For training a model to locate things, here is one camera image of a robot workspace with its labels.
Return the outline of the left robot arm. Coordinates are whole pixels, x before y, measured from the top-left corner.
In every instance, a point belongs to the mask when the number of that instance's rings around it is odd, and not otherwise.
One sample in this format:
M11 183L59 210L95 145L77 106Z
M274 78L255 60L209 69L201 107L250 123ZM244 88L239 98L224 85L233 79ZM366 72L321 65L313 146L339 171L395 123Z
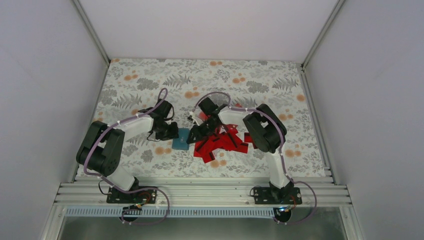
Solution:
M108 125L93 122L76 154L76 162L87 175L100 177L119 190L119 196L131 203L139 197L138 179L121 165L124 142L141 134L154 134L156 141L179 137L178 124L173 121L174 107L160 98L155 106L138 111L134 116Z

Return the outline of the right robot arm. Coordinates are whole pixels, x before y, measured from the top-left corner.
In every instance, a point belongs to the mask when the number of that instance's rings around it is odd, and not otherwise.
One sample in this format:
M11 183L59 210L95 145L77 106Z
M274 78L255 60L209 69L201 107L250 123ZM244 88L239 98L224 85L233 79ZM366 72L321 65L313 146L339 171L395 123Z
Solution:
M205 97L199 105L207 119L201 124L193 125L187 143L204 141L225 125L244 126L254 145L265 154L272 200L282 204L289 199L294 183L287 173L284 161L283 147L287 129L271 108L264 103L256 108L228 104L218 106L209 97Z

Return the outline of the teal card holder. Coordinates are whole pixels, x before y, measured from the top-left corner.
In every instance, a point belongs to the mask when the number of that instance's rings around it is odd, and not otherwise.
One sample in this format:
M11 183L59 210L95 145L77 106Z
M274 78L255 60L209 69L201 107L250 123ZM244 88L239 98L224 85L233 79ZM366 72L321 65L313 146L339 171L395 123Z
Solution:
M188 128L179 128L178 137L172 140L171 148L173 150L188 151L190 146L187 143L190 130Z

